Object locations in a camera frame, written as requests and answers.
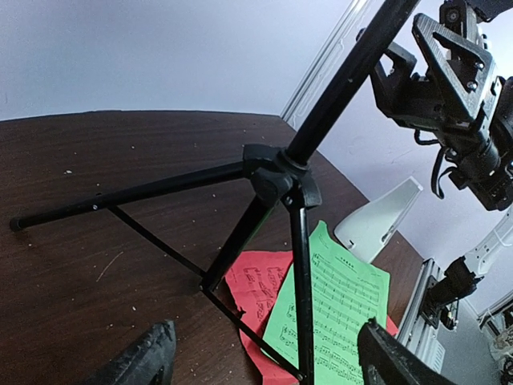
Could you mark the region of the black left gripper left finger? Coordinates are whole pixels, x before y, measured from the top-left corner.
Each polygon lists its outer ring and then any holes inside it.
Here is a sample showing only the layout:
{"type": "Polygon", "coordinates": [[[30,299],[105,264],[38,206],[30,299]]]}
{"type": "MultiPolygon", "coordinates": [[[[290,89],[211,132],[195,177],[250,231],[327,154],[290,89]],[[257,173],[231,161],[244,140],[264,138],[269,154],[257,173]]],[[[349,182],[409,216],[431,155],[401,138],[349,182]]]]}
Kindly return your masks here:
{"type": "Polygon", "coordinates": [[[175,355],[175,323],[157,322],[83,383],[171,384],[175,355]]]}

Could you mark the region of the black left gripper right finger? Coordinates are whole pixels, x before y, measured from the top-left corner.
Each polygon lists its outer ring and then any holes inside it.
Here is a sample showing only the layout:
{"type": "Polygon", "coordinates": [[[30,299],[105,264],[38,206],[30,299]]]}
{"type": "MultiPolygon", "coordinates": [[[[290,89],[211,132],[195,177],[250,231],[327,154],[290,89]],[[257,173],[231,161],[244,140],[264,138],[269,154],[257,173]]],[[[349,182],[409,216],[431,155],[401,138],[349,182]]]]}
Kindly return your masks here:
{"type": "Polygon", "coordinates": [[[450,385],[381,327],[376,318],[364,323],[357,335],[357,351],[365,385],[450,385]]]}

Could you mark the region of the green cloth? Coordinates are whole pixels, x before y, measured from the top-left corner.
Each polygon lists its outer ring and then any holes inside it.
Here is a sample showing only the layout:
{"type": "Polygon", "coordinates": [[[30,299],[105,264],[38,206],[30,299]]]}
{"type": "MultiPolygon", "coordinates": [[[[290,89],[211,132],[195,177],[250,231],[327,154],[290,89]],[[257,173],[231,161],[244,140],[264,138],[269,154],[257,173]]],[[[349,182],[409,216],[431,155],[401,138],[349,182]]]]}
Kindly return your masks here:
{"type": "Polygon", "coordinates": [[[309,248],[314,382],[361,384],[357,335],[371,318],[386,324],[390,276],[334,241],[324,221],[311,233],[309,248]]]}

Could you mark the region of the black music stand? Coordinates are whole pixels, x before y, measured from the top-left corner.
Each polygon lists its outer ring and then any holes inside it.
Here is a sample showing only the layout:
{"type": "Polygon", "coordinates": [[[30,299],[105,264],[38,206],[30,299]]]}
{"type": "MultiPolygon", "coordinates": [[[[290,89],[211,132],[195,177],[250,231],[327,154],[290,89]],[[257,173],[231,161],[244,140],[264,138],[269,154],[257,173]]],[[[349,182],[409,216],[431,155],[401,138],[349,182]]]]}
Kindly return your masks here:
{"type": "Polygon", "coordinates": [[[313,295],[309,252],[308,216],[322,199],[309,167],[315,153],[366,77],[374,69],[417,6],[415,0],[385,1],[359,37],[329,85],[286,148],[246,144],[241,161],[172,176],[147,184],[81,201],[55,210],[10,220],[10,229],[24,229],[106,209],[181,265],[201,276],[200,289],[237,328],[251,338],[301,384],[314,382],[313,295]],[[207,270],[190,262],[145,229],[121,205],[178,193],[194,188],[247,179],[255,197],[244,211],[214,262],[207,270]],[[289,213],[295,309],[298,333],[298,364],[293,365],[235,316],[214,294],[228,269],[240,256],[277,205],[289,213]]]}

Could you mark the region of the white metronome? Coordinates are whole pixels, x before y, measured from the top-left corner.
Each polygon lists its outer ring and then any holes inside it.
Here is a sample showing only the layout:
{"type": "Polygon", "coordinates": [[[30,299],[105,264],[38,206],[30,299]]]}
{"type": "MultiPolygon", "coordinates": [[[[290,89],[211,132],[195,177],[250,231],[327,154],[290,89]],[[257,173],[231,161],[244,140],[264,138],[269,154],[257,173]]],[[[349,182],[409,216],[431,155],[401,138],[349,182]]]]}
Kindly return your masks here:
{"type": "Polygon", "coordinates": [[[389,243],[423,191],[414,177],[353,211],[334,229],[334,236],[358,260],[371,263],[389,243]]]}

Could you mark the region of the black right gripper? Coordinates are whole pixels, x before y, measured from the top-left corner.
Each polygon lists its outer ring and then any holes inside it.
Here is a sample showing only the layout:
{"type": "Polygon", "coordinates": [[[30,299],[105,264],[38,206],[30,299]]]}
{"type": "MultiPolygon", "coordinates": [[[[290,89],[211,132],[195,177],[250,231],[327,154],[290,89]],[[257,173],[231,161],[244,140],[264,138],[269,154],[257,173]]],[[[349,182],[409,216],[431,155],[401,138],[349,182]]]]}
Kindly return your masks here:
{"type": "Polygon", "coordinates": [[[432,132],[442,144],[486,141],[498,98],[491,53],[429,16],[414,16],[412,33],[428,64],[414,72],[417,59],[391,43],[370,73],[378,109],[404,128],[432,132]]]}

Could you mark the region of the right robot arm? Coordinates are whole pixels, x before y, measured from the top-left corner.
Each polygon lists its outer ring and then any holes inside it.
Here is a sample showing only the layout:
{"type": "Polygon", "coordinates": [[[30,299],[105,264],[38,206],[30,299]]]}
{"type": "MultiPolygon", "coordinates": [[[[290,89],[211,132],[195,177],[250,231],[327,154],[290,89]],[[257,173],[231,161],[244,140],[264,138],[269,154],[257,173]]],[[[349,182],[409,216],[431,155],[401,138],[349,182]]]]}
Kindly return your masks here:
{"type": "Polygon", "coordinates": [[[414,71],[415,57],[391,43],[370,79],[378,109],[398,126],[429,132],[439,150],[431,174],[432,193],[443,197],[447,176],[471,190],[489,211],[512,203],[512,81],[500,77],[467,5],[443,6],[439,20],[414,17],[412,33],[427,63],[414,71]]]}

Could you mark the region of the red sheet music paper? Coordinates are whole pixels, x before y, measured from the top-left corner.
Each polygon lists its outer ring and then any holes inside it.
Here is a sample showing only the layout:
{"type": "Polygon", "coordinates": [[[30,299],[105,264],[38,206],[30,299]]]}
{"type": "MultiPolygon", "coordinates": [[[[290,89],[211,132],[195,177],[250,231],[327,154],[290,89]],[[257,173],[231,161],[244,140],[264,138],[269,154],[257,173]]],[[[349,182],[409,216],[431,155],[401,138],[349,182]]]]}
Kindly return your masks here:
{"type": "MultiPolygon", "coordinates": [[[[293,365],[298,364],[292,254],[248,251],[229,270],[226,282],[242,321],[293,365]]],[[[383,325],[397,328],[387,315],[383,325]]]]}

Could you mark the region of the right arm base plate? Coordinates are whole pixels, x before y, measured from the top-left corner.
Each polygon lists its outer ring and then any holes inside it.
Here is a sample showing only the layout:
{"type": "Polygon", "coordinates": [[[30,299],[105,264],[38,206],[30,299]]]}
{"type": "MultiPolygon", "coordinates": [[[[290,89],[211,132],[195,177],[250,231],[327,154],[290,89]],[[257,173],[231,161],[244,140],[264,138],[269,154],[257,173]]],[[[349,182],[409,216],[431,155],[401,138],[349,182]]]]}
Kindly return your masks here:
{"type": "Polygon", "coordinates": [[[435,329],[438,329],[440,325],[447,330],[456,329],[458,325],[458,295],[449,278],[438,281],[432,275],[428,277],[419,315],[435,329]]]}

